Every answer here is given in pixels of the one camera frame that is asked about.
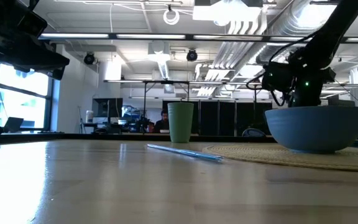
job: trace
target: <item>robotic arm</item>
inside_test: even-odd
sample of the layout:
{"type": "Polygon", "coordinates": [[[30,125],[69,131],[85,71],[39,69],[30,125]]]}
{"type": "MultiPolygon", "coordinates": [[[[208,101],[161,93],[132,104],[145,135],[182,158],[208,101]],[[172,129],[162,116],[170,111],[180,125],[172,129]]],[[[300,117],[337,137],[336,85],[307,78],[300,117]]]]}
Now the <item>robotic arm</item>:
{"type": "Polygon", "coordinates": [[[333,82],[335,72],[329,68],[344,34],[358,16],[358,0],[341,0],[324,26],[315,33],[299,40],[312,37],[305,47],[298,49],[288,57],[288,64],[272,62],[273,55],[265,66],[262,88],[283,93],[283,103],[288,106],[317,106],[321,104],[319,96],[323,84],[333,82]]]}

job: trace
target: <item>wooden table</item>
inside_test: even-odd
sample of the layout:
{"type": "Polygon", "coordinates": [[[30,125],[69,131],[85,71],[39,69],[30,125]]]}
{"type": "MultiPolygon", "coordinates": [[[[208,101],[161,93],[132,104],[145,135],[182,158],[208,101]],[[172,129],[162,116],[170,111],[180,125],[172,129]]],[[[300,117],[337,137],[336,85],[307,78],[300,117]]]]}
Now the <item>wooden table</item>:
{"type": "Polygon", "coordinates": [[[0,147],[0,223],[358,223],[358,172],[203,161],[144,144],[0,147]]]}

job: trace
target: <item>person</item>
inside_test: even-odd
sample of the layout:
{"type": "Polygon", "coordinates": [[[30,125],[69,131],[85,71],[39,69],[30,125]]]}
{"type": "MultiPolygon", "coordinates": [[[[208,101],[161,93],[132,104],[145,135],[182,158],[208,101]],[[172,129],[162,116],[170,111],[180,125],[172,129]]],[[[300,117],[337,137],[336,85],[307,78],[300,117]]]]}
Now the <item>person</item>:
{"type": "Polygon", "coordinates": [[[169,130],[168,111],[161,111],[161,120],[154,126],[154,133],[160,133],[160,130],[169,130]]]}

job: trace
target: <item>window frame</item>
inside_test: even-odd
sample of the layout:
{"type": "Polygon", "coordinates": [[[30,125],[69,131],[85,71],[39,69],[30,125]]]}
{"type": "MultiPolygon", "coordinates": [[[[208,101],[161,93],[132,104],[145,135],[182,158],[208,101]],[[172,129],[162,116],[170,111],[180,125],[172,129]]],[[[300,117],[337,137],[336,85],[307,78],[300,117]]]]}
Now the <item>window frame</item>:
{"type": "Polygon", "coordinates": [[[43,128],[20,128],[20,131],[49,131],[50,130],[50,122],[51,122],[51,114],[52,114],[52,94],[53,94],[53,80],[52,78],[48,78],[48,92],[46,96],[40,95],[38,93],[34,93],[33,91],[23,90],[20,88],[16,88],[9,85],[0,84],[0,88],[16,91],[19,93],[23,93],[30,96],[36,96],[39,98],[45,99],[45,114],[44,114],[44,127],[43,128]]]}

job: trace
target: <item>ceiling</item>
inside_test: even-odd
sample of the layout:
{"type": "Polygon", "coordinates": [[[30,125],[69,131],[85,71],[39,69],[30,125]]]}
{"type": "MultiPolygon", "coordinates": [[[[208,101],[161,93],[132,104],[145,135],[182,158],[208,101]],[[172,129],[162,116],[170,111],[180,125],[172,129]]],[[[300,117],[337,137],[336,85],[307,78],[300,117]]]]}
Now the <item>ceiling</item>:
{"type": "MultiPolygon", "coordinates": [[[[192,10],[194,0],[181,0],[182,7],[177,9],[192,10]]],[[[272,7],[267,12],[267,22],[271,21],[290,0],[276,0],[277,6],[272,7]]],[[[141,10],[139,5],[128,7],[141,10]]],[[[165,9],[166,6],[148,6],[147,10],[165,9]]],[[[180,20],[171,26],[163,21],[164,11],[137,11],[121,6],[110,5],[89,5],[82,2],[56,2],[53,0],[40,0],[35,8],[35,12],[43,17],[50,24],[49,32],[116,32],[116,33],[171,33],[171,34],[225,34],[229,26],[219,27],[211,21],[194,21],[191,15],[180,13],[180,20]]],[[[358,36],[358,18],[347,31],[347,36],[358,36]]],[[[81,45],[115,45],[122,53],[126,63],[122,72],[124,75],[134,73],[151,73],[158,70],[157,63],[146,60],[148,44],[150,41],[137,40],[88,40],[72,41],[67,44],[81,45]]],[[[186,42],[171,41],[170,51],[171,61],[168,61],[170,70],[189,70],[194,71],[196,63],[186,61],[188,49],[196,49],[198,60],[214,60],[219,51],[221,42],[186,42]]],[[[345,82],[348,78],[349,67],[358,62],[358,45],[341,45],[336,55],[342,55],[342,62],[335,58],[332,67],[339,72],[338,80],[345,82]]],[[[111,57],[109,52],[98,54],[100,60],[108,60],[111,57]]]]}

